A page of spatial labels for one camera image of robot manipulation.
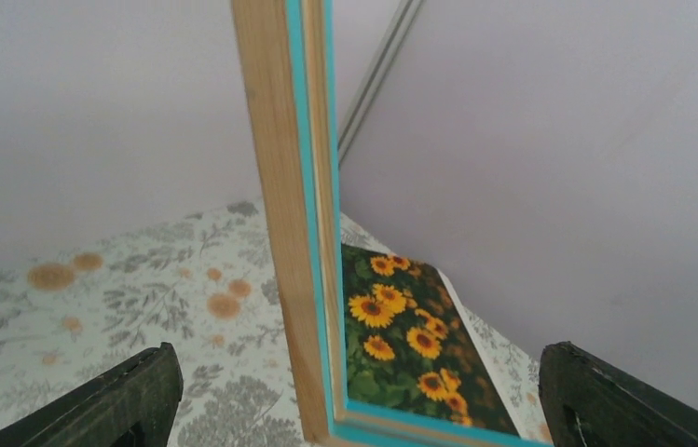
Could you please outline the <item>white mat board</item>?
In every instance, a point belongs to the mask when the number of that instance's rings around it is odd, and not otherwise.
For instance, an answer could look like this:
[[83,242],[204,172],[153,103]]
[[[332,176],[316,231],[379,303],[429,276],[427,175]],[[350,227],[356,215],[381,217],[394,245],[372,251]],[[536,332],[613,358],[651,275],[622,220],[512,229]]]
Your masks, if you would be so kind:
[[493,338],[484,338],[478,331],[478,329],[483,328],[490,329],[490,326],[481,318],[477,317],[471,310],[466,308],[466,306],[459,299],[458,293],[449,277],[441,270],[437,270],[437,272],[440,279],[445,284],[449,297],[452,299],[453,304],[458,309],[458,314],[461,321],[468,327],[472,344],[477,350],[483,365],[486,367],[486,371],[490,377],[490,382],[498,392],[505,410],[513,421],[513,425],[515,426],[517,433],[524,440],[542,442],[543,438],[539,432],[539,424],[528,414],[530,412],[530,408],[527,406],[521,407],[513,402],[510,389],[512,382],[510,381],[510,377],[504,371],[504,368],[500,366],[498,360],[495,358],[494,349],[491,345]]

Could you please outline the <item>teal wooden picture frame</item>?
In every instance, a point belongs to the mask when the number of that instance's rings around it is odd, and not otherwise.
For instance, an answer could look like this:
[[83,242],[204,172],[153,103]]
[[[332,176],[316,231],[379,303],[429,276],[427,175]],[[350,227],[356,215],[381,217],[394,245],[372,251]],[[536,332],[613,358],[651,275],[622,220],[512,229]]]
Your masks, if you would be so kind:
[[231,5],[302,430],[320,446],[547,446],[354,402],[347,354],[332,5]]

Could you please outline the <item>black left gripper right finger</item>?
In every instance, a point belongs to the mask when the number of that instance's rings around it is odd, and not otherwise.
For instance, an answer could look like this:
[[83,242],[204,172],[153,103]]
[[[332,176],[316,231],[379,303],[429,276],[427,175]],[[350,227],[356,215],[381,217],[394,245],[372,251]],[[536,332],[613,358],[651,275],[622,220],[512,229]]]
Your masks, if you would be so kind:
[[555,446],[698,446],[698,410],[571,342],[542,350],[539,397]]

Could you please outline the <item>sunflower photo print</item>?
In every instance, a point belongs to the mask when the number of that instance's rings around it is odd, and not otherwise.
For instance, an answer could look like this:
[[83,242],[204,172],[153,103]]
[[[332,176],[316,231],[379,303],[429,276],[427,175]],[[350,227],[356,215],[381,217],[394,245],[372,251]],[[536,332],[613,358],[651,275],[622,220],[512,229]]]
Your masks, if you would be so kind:
[[349,399],[518,435],[440,272],[350,245],[341,255]]

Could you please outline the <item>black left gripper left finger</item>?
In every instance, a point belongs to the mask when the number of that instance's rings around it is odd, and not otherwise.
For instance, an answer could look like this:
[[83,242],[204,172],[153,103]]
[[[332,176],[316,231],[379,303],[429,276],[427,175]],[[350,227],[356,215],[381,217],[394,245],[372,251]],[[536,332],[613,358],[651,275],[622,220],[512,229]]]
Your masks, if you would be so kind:
[[165,342],[0,429],[0,446],[166,446],[183,392]]

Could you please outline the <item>right aluminium corner post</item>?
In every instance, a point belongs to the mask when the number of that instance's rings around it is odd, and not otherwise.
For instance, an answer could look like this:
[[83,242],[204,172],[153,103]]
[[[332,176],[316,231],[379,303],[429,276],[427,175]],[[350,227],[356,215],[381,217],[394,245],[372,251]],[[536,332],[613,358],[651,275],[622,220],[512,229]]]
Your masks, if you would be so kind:
[[343,162],[409,35],[421,1],[336,1],[335,88]]

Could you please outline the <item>floral patterned tablecloth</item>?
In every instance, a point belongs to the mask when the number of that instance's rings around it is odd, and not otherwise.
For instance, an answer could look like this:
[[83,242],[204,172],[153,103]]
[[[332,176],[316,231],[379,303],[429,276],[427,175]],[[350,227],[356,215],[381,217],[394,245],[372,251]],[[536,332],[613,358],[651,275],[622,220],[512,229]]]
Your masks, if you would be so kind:
[[0,429],[163,342],[172,446],[302,446],[260,200],[0,270]]

